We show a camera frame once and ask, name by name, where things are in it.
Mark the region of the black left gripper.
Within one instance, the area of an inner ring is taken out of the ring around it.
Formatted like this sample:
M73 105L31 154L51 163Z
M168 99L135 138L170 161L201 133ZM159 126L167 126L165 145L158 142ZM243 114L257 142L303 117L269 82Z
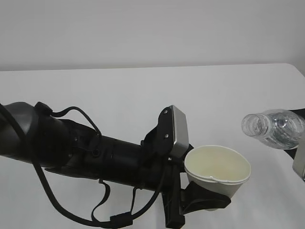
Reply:
M155 139L156 135L149 133L141 141L145 154L148 154L142 165L142 181L145 188L150 190L158 187L163 173L163 159L153 152ZM173 157L171 161L167 161L166 174L160 191L166 228L181 228L185 224L185 217L180 211L179 199L182 212L224 209L231 203L229 197L207 190L193 181L185 189L181 189L180 173L185 171L183 161L186 154L192 149L193 146L189 145L181 158Z

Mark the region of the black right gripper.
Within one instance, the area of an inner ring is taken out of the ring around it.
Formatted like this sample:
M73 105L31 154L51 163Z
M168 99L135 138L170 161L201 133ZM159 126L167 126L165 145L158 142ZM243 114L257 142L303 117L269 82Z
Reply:
M294 159L301 137L305 133L305 110L291 110L287 123L285 130L285 152Z

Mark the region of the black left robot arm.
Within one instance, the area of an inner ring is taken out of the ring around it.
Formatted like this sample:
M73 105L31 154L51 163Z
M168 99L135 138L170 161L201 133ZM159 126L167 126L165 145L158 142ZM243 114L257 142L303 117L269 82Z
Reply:
M159 195L163 199L165 225L179 229L185 214L210 208L225 208L231 199L195 182L181 188L180 174L192 146L188 140L186 117L174 105L164 108L158 123L141 141L133 144L101 134L96 124L90 126L65 119L71 107L54 112L46 104L16 102L0 107L0 154L30 163L41 181L51 204L63 216L79 224L120 229L132 225ZM105 186L102 203L110 195L109 182L152 190L146 205L111 216L108 221L80 218L64 209L55 198L46 179L51 173L98 180Z

